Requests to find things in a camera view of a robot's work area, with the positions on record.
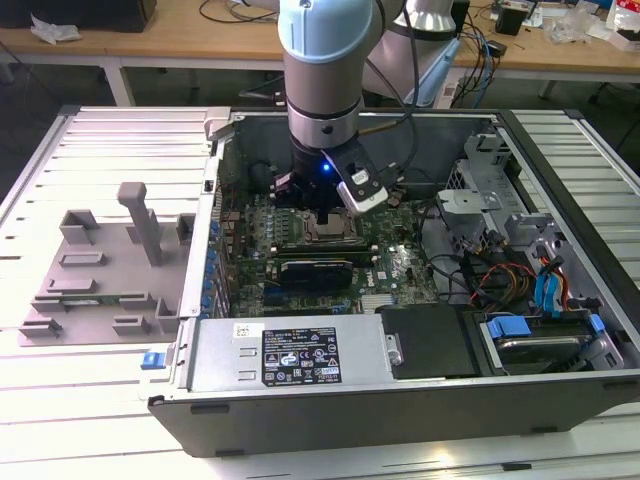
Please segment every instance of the warning label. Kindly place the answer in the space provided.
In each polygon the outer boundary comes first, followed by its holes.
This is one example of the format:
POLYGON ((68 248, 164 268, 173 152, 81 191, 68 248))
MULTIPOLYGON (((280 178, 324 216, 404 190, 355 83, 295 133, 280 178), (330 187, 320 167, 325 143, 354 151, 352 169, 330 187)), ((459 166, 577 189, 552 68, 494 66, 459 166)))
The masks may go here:
POLYGON ((342 382, 333 327, 264 330, 262 354, 267 387, 342 382))

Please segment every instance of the blue drive bracket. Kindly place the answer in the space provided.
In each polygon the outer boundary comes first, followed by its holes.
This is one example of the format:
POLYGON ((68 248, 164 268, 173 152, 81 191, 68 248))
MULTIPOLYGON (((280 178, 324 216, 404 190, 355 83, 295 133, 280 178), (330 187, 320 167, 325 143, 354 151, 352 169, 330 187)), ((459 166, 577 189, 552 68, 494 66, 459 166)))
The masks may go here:
POLYGON ((600 315, 595 313, 593 315, 589 315, 589 321, 591 322, 591 326, 596 331, 596 333, 602 333, 605 331, 604 322, 600 318, 600 315))
POLYGON ((147 352, 142 357, 142 364, 140 368, 142 370, 161 370, 165 368, 164 359, 165 353, 160 352, 147 352))
POLYGON ((554 318, 559 317, 561 313, 555 309, 554 305, 557 288, 558 277, 545 273, 541 270, 538 278, 536 278, 536 288, 533 293, 533 299, 536 302, 536 306, 542 308, 545 312, 550 313, 554 318))
POLYGON ((487 322, 491 338, 526 337, 531 335, 527 320, 522 315, 494 317, 487 322))

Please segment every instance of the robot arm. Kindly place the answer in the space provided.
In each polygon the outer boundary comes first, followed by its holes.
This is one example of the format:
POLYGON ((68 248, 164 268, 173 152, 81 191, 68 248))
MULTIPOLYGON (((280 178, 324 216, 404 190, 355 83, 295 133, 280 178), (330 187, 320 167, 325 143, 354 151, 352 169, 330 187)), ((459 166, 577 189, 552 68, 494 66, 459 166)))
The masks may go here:
POLYGON ((320 223, 341 204, 358 214, 386 200, 399 172, 376 171, 357 140, 358 115, 365 60, 406 0, 247 1, 280 13, 293 168, 276 198, 318 211, 320 223))

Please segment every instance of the white paper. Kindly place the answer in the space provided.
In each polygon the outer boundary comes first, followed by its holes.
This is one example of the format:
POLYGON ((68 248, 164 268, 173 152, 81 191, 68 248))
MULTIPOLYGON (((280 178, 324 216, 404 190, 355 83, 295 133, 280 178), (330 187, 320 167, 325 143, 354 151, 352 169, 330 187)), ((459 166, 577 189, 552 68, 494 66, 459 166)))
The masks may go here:
POLYGON ((33 22, 31 33, 51 45, 55 45, 57 42, 68 42, 82 38, 80 32, 78 32, 78 27, 75 25, 53 25, 38 20, 33 15, 31 15, 31 21, 33 22))
POLYGON ((602 20, 598 20, 589 30, 587 30, 587 35, 606 40, 607 42, 609 41, 609 37, 611 37, 612 33, 613 31, 609 30, 606 23, 602 20))

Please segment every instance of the white sticker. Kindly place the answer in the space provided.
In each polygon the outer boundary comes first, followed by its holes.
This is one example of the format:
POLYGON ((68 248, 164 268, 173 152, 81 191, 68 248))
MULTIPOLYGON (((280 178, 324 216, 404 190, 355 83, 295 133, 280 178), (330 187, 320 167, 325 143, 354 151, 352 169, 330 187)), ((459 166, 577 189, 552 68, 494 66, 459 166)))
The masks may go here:
POLYGON ((262 336, 264 323, 234 323, 233 338, 256 338, 262 336))

